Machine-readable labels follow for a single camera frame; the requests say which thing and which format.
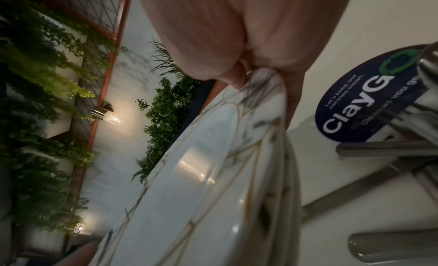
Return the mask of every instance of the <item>lattice panel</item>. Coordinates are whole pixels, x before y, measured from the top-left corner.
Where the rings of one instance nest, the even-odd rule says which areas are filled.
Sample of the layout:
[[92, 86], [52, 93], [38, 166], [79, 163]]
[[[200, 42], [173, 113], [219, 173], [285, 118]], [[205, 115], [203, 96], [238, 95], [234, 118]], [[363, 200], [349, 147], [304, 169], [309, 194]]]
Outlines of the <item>lattice panel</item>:
[[58, 0], [64, 6], [86, 17], [91, 22], [115, 33], [122, 0]]

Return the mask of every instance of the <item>hand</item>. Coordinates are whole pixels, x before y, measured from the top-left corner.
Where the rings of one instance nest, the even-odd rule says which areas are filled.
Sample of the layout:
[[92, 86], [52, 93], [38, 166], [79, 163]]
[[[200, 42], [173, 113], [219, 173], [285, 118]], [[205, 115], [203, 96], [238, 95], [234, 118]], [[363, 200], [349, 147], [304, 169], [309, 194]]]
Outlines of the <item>hand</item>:
[[287, 126], [316, 60], [349, 0], [141, 0], [175, 63], [236, 89], [246, 69], [270, 67], [287, 90]]
[[55, 266], [87, 266], [97, 252], [99, 244], [90, 242], [80, 247], [77, 251], [63, 258]]

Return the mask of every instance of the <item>round label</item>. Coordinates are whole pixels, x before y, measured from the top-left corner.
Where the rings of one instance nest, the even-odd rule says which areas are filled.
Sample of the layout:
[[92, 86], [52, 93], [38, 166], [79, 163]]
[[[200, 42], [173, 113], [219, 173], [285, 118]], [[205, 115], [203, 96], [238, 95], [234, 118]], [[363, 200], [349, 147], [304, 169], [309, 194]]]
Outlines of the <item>round label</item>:
[[364, 142], [423, 95], [416, 68], [426, 45], [386, 52], [346, 73], [321, 98], [319, 131], [338, 142]]

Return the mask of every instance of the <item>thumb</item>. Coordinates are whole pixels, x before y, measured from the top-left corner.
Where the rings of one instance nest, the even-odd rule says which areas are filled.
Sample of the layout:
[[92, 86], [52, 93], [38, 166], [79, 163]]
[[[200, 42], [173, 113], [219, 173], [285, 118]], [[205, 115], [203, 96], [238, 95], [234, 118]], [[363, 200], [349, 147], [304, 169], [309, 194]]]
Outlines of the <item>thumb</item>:
[[246, 83], [246, 70], [241, 61], [237, 61], [230, 70], [217, 78], [234, 89], [242, 88]]

